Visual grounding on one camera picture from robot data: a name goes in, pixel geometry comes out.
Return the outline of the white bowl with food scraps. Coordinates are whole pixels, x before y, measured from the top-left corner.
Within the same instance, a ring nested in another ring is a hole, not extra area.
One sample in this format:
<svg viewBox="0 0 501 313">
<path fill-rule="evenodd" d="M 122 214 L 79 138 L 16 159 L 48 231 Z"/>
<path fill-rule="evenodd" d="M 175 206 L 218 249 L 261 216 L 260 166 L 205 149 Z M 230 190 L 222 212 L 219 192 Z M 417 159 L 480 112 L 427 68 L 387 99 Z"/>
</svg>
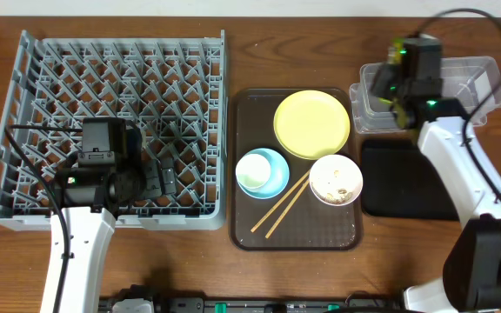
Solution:
<svg viewBox="0 0 501 313">
<path fill-rule="evenodd" d="M 319 158 L 309 174 L 313 195 L 330 206 L 345 206 L 358 199 L 364 179 L 358 165 L 343 155 Z"/>
</svg>

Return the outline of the white plastic cup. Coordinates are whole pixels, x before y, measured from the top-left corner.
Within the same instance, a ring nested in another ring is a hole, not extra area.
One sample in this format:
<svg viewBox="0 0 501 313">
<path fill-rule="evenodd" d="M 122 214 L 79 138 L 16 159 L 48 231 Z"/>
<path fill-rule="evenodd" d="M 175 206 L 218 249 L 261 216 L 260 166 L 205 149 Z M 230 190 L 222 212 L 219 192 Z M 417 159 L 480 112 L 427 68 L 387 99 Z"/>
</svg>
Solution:
<svg viewBox="0 0 501 313">
<path fill-rule="evenodd" d="M 257 190 L 270 179 L 271 165 L 265 156 L 250 153 L 243 156 L 236 165 L 236 179 L 247 190 Z"/>
</svg>

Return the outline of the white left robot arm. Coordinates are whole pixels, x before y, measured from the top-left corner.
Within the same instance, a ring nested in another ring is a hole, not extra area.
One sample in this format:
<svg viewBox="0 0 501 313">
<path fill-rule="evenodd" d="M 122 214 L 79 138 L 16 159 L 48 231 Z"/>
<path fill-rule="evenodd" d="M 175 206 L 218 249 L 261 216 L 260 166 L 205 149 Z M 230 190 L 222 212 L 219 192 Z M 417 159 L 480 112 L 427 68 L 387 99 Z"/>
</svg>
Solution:
<svg viewBox="0 0 501 313">
<path fill-rule="evenodd" d="M 52 181 L 58 212 L 50 219 L 51 251 L 41 310 L 95 312 L 104 262 L 120 207 L 176 191 L 173 162 L 144 161 L 135 126 L 114 135 L 83 134 L 89 147 Z"/>
</svg>

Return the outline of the yellow green snack wrapper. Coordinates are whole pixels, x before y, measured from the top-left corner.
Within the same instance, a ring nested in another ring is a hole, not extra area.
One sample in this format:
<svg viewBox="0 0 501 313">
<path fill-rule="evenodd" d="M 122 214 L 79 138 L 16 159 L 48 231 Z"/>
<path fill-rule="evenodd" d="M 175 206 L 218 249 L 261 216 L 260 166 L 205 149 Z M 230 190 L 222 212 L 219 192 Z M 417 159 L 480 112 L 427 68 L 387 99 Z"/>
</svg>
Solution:
<svg viewBox="0 0 501 313">
<path fill-rule="evenodd" d="M 376 82 L 372 86 L 372 93 L 389 105 L 397 126 L 404 130 L 411 127 L 411 118 L 404 108 L 403 97 L 399 94 L 404 85 L 402 69 L 406 53 L 404 39 L 394 40 L 388 49 L 387 60 L 378 70 Z"/>
</svg>

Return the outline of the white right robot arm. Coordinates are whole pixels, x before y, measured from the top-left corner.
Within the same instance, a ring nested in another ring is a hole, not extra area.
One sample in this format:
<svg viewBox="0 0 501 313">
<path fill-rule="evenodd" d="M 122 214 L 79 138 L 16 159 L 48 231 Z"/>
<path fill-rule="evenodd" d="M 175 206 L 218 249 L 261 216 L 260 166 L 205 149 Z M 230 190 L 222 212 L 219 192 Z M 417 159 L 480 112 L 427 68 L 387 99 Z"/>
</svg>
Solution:
<svg viewBox="0 0 501 313">
<path fill-rule="evenodd" d="M 424 122 L 415 140 L 439 175 L 462 232 L 443 274 L 404 291 L 408 310 L 501 310 L 501 176 L 462 117 Z"/>
</svg>

